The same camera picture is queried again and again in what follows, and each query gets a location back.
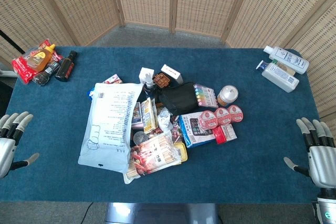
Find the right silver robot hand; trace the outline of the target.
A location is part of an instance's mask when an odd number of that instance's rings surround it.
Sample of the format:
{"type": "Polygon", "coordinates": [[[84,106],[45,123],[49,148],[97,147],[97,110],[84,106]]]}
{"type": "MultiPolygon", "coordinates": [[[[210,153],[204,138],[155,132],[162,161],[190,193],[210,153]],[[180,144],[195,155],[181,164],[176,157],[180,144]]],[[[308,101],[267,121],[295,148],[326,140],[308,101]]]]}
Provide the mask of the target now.
{"type": "Polygon", "coordinates": [[[307,118],[296,120],[306,145],[309,168],[295,164],[290,158],[284,162],[293,171],[309,178],[319,188],[335,189],[335,140],[326,125],[318,120],[307,118]]]}

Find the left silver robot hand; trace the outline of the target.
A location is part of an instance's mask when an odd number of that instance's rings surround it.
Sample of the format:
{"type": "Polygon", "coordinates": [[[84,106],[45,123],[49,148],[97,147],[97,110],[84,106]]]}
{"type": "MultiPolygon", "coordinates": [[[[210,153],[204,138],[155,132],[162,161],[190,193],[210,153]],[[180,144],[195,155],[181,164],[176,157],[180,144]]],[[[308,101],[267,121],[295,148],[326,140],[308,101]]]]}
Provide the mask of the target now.
{"type": "Polygon", "coordinates": [[[28,111],[21,114],[5,114],[1,117],[1,178],[6,177],[12,170],[31,165],[39,158],[39,153],[34,153],[25,160],[14,161],[19,141],[32,118],[33,115],[28,111]]]}

